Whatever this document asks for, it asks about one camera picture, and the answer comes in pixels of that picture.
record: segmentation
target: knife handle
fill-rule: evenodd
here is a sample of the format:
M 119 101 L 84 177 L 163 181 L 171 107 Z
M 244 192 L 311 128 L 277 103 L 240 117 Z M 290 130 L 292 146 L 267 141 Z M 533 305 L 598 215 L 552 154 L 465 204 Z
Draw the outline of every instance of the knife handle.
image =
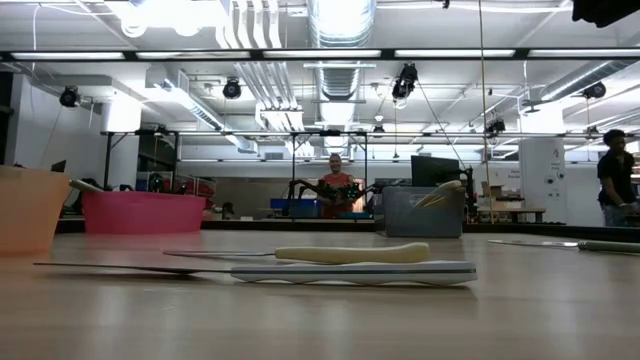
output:
M 383 248 L 284 247 L 275 251 L 276 259 L 314 261 L 327 264 L 359 262 L 416 263 L 429 258 L 429 245 L 411 243 Z
M 231 276 L 247 282 L 280 280 L 294 284 L 346 281 L 362 285 L 417 282 L 453 285 L 477 280 L 475 265 L 468 261 L 434 261 L 416 264 L 271 265 L 231 268 Z
M 640 253 L 640 244 L 583 240 L 578 241 L 578 249 L 589 251 Z

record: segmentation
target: fluorescent light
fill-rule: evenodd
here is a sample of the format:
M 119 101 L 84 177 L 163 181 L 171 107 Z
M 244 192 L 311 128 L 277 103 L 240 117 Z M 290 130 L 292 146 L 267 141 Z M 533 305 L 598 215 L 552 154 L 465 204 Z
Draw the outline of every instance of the fluorescent light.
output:
M 269 50 L 264 57 L 270 58 L 377 58 L 380 50 Z
M 208 52 L 137 52 L 143 60 L 163 59 L 248 59 L 248 51 L 208 51 Z
M 386 136 L 397 136 L 397 137 L 416 137 L 422 136 L 421 132 L 396 132 L 396 133 L 385 133 Z
M 305 69 L 375 69 L 376 64 L 305 63 Z
M 618 57 L 640 56 L 640 49 L 542 49 L 531 50 L 530 57 Z
M 121 52 L 19 52 L 16 60 L 124 60 Z
M 219 131 L 180 131 L 180 136 L 220 136 Z
M 512 57 L 515 54 L 514 49 L 486 49 L 485 57 Z M 481 49 L 441 49 L 441 50 L 396 50 L 395 57 L 470 57 L 476 58 L 482 56 Z
M 233 135 L 237 136 L 289 136 L 291 133 L 288 132 L 249 132 L 249 131 L 234 131 Z

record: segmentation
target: security camera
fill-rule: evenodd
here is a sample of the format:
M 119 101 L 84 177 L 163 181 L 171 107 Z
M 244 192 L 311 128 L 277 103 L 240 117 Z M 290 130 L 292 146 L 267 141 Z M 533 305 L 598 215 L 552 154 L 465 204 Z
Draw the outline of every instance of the security camera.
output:
M 77 86 L 66 86 L 60 95 L 60 105 L 66 108 L 77 108 L 80 106 L 80 95 Z
M 227 79 L 227 84 L 222 89 L 222 95 L 229 100 L 237 99 L 242 95 L 240 80 L 237 78 Z

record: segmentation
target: white wall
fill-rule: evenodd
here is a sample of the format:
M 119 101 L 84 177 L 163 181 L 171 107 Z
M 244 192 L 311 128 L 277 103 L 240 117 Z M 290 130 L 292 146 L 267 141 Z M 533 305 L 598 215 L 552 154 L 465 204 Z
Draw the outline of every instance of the white wall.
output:
M 13 94 L 17 112 L 11 119 L 6 163 L 50 169 L 67 160 L 65 172 L 72 177 L 102 182 L 106 137 L 100 135 L 100 115 L 94 114 L 89 123 L 89 110 L 62 107 L 57 96 L 32 87 L 24 75 L 14 77 Z

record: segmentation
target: gray bin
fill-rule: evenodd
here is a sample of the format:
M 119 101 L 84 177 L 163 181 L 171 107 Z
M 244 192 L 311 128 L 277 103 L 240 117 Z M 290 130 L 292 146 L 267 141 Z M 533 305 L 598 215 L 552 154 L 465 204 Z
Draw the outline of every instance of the gray bin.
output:
M 458 238 L 462 235 L 465 194 L 443 191 L 439 204 L 417 207 L 433 187 L 386 187 L 376 195 L 374 219 L 376 231 L 393 237 Z

